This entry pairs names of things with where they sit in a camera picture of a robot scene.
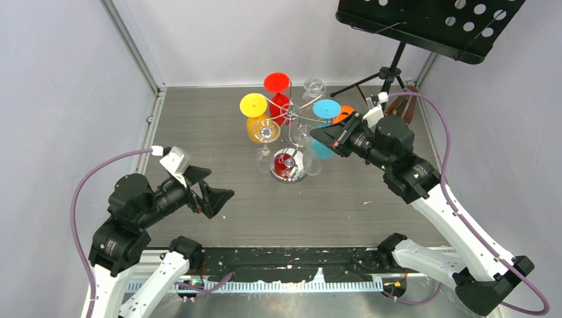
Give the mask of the clear champagne flute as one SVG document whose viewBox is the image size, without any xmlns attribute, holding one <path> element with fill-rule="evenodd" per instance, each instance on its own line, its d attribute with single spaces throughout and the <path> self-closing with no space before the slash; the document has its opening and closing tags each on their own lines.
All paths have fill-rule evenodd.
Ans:
<svg viewBox="0 0 562 318">
<path fill-rule="evenodd" d="M 315 143 L 315 139 L 310 133 L 312 130 L 313 127 L 310 125 L 298 126 L 292 133 L 292 142 L 302 149 L 304 172 L 309 176 L 316 176 L 321 171 L 321 162 L 312 148 Z"/>
</svg>

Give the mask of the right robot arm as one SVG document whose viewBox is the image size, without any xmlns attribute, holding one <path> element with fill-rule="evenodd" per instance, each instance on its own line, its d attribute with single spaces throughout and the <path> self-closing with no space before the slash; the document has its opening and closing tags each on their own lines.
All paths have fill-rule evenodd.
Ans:
<svg viewBox="0 0 562 318">
<path fill-rule="evenodd" d="M 441 183 L 439 172 L 414 153 L 415 135 L 403 119 L 383 117 L 370 126 L 355 112 L 310 134 L 342 157 L 356 154 L 381 169 L 388 189 L 430 221 L 457 253 L 449 256 L 394 233 L 378 245 L 382 269 L 425 274 L 451 288 L 481 316 L 495 310 L 534 269 L 527 256 L 504 250 L 475 223 Z"/>
</svg>

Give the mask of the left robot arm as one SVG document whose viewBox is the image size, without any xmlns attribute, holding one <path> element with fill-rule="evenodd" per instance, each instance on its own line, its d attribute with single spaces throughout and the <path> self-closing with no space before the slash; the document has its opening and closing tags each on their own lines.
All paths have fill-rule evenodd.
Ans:
<svg viewBox="0 0 562 318">
<path fill-rule="evenodd" d="M 202 269 L 202 245 L 179 236 L 170 243 L 157 270 L 126 303 L 121 302 L 151 242 L 149 227 L 183 206 L 211 219 L 234 196 L 232 189 L 210 187 L 204 180 L 210 174 L 210 169 L 189 167 L 183 174 L 186 185 L 170 176 L 156 190 L 143 174 L 117 181 L 109 196 L 110 216 L 93 234 L 87 263 L 95 281 L 83 317 L 148 317 L 180 276 Z"/>
</svg>

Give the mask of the chrome wine glass rack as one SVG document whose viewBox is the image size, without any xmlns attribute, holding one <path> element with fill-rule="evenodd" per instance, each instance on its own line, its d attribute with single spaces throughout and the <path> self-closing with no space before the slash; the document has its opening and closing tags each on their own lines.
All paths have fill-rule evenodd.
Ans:
<svg viewBox="0 0 562 318">
<path fill-rule="evenodd" d="M 280 127 L 281 133 L 278 139 L 269 144 L 274 155 L 274 162 L 269 173 L 266 174 L 270 174 L 276 181 L 283 184 L 295 184 L 309 175 L 304 172 L 302 149 L 293 144 L 292 133 L 300 125 L 312 126 L 313 118 L 309 112 L 312 110 L 313 103 L 319 101 L 320 98 L 312 101 L 309 105 L 304 104 L 304 102 L 301 104 L 294 103 L 290 96 L 287 96 L 290 99 L 286 113 L 287 124 Z"/>
</svg>

